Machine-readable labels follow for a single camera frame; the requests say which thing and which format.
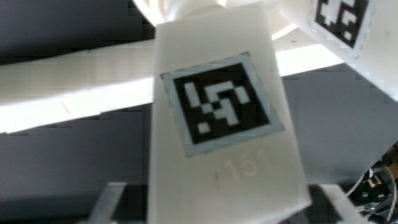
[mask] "white board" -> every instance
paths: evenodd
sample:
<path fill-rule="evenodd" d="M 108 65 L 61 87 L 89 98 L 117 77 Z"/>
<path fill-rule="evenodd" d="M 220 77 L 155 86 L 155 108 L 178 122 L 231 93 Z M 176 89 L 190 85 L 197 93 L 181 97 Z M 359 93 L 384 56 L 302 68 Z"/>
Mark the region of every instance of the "white board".
<path fill-rule="evenodd" d="M 265 12 L 265 5 L 256 4 L 158 25 L 149 175 L 151 224 L 277 223 L 309 205 Z M 229 80 L 233 85 L 226 84 L 228 80 L 220 80 L 220 77 L 226 75 L 233 79 L 226 71 L 213 74 L 213 84 L 203 83 L 201 81 L 208 79 L 208 76 L 201 76 L 203 72 L 224 68 L 231 61 L 240 60 L 247 60 L 251 75 L 244 74 L 256 80 L 256 83 L 251 82 L 252 87 L 235 85 L 236 80 Z M 183 83 L 176 84 L 176 78 L 194 76 L 197 79 L 192 82 L 180 79 Z M 203 98 L 201 92 L 206 92 L 206 87 L 210 93 Z M 252 101 L 256 97 L 252 98 L 249 94 L 251 88 L 258 89 L 254 94 L 258 98 L 265 97 L 265 104 Z M 228 103 L 222 102 L 228 101 L 233 108 L 222 113 L 228 108 Z M 212 110 L 210 103 L 219 103 L 220 108 L 217 109 L 213 105 Z M 256 127 L 251 126 L 245 126 L 247 130 L 254 131 L 249 134 L 233 133 L 226 129 L 242 125 L 240 115 L 247 114 L 247 110 L 240 106 L 247 104 L 265 109 L 270 122 L 261 124 L 260 128 L 276 124 L 270 132 L 256 132 Z M 188 128 L 183 129 L 188 123 L 185 114 L 192 111 L 199 119 L 190 121 L 192 127 L 197 128 L 196 134 Z M 203 125 L 204 120 L 199 118 L 204 111 L 208 111 L 208 126 Z M 224 122 L 224 135 L 215 134 L 217 138 L 208 140 L 215 140 L 219 145 L 212 149 L 204 147 L 206 150 L 199 147 L 203 151 L 190 153 L 197 149 L 197 144 L 206 144 L 208 140 L 201 143 L 192 143 L 188 140 L 222 127 L 213 126 L 217 122 Z"/>

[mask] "gray surface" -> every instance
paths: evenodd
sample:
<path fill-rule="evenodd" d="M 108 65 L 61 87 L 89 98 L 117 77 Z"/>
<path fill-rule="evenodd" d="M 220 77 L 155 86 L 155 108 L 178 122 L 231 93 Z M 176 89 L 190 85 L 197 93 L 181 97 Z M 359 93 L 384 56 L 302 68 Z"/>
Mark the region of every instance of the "gray surface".
<path fill-rule="evenodd" d="M 284 77 L 309 183 L 355 181 L 398 140 L 398 104 L 347 65 Z"/>
<path fill-rule="evenodd" d="M 0 221 L 89 214 L 107 182 L 146 184 L 148 110 L 0 135 Z"/>
<path fill-rule="evenodd" d="M 398 104 L 347 65 L 284 86 L 307 181 L 354 183 L 398 140 Z M 148 183 L 149 109 L 0 136 L 0 220 L 89 214 L 107 181 Z"/>
<path fill-rule="evenodd" d="M 0 64 L 153 39 L 132 0 L 2 0 Z"/>

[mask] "gray wall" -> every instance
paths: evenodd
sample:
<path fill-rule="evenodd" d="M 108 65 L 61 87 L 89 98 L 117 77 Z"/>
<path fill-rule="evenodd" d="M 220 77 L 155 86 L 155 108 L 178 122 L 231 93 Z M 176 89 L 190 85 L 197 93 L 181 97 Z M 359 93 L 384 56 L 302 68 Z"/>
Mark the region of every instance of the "gray wall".
<path fill-rule="evenodd" d="M 146 185 L 149 109 L 0 136 L 0 220 L 85 214 L 107 182 Z"/>
<path fill-rule="evenodd" d="M 284 86 L 307 181 L 350 184 L 398 140 L 398 104 L 347 65 Z M 108 181 L 146 185 L 149 115 L 146 105 L 0 136 L 0 221 L 87 214 Z"/>
<path fill-rule="evenodd" d="M 398 140 L 398 104 L 347 65 L 284 77 L 309 183 L 348 184 Z"/>

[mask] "white panel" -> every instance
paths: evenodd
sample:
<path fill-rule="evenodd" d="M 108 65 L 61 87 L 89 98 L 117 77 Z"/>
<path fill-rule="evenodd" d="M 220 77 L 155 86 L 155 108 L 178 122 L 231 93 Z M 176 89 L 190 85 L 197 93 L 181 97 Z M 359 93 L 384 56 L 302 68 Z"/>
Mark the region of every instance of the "white panel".
<path fill-rule="evenodd" d="M 363 21 L 363 27 L 359 30 L 357 44 L 354 48 L 339 41 L 343 38 L 336 38 L 323 28 L 320 28 L 315 22 L 316 4 L 320 0 L 283 0 L 283 14 L 286 15 L 299 28 L 304 30 L 315 40 L 325 45 L 329 50 L 345 60 L 347 64 L 359 71 L 377 87 L 384 90 L 395 100 L 398 100 L 398 26 L 396 26 L 396 8 L 398 1 L 395 0 L 371 0 L 352 1 L 354 4 L 368 2 L 368 10 L 364 16 L 341 17 L 341 24 L 348 21 Z M 350 7 L 350 1 L 331 0 L 331 3 L 323 5 L 323 14 L 332 21 L 332 14 L 336 13 L 332 3 L 336 3 L 338 10 Z M 352 33 L 341 33 L 345 37 L 350 37 Z"/>
<path fill-rule="evenodd" d="M 160 74 L 249 52 L 284 131 L 187 157 Z M 256 4 L 158 25 L 149 180 L 151 224 L 277 223 L 309 195 L 267 30 Z"/>
<path fill-rule="evenodd" d="M 0 67 L 7 123 L 0 132 L 151 103 L 153 43 L 142 41 Z"/>

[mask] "gray background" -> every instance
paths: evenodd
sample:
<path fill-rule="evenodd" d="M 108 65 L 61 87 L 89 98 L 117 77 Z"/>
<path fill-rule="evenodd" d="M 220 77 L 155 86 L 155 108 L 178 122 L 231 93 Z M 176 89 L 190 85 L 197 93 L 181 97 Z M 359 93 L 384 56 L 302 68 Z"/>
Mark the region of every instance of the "gray background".
<path fill-rule="evenodd" d="M 350 185 L 396 141 L 398 104 L 347 65 L 284 86 L 307 181 Z M 148 184 L 149 115 L 144 105 L 0 136 L 0 220 L 84 215 L 107 181 Z"/>

